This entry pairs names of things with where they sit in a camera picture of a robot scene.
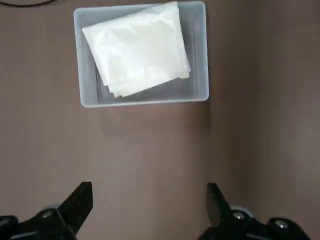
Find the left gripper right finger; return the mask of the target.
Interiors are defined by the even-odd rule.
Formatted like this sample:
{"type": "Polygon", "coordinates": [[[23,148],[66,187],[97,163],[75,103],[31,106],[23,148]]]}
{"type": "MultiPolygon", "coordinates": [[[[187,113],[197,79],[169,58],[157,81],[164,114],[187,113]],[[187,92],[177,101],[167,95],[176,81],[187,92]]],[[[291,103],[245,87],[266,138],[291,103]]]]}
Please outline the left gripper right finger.
{"type": "Polygon", "coordinates": [[[308,240],[294,221],[273,217],[262,223],[243,209],[232,208],[216,183],[206,186],[206,210],[210,226],[201,240],[308,240]]]}

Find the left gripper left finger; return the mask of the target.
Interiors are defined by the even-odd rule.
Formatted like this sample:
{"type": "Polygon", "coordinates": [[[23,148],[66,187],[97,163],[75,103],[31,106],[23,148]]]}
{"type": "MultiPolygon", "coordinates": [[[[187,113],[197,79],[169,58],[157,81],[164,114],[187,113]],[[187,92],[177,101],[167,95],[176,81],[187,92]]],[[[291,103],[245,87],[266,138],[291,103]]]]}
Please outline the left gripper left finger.
{"type": "Polygon", "coordinates": [[[78,187],[58,205],[42,209],[20,222],[14,215],[0,217],[2,240],[76,240],[77,234],[93,208],[90,181],[78,187]]]}

